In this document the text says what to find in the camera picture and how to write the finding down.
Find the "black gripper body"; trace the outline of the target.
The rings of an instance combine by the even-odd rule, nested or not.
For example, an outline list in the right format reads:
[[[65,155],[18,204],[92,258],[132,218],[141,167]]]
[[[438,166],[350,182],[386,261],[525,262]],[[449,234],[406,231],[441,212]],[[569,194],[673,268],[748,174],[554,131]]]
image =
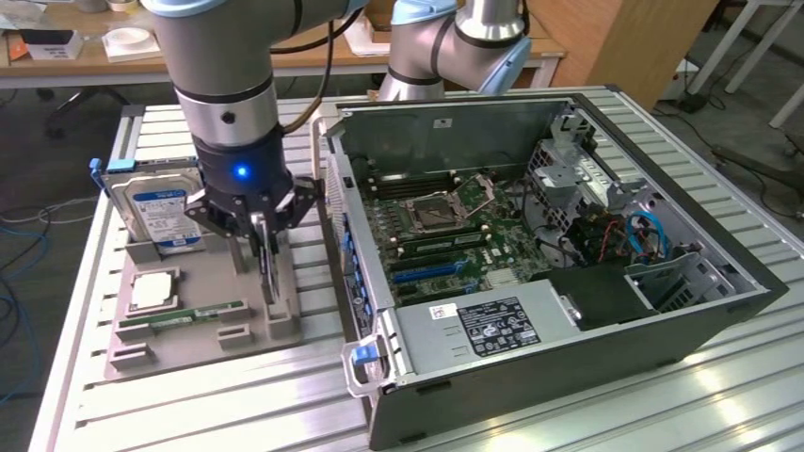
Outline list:
[[[206,192],[244,196],[266,195],[282,200],[293,187],[286,168],[282,133],[276,126],[257,141],[241,146],[209,144],[193,138]]]

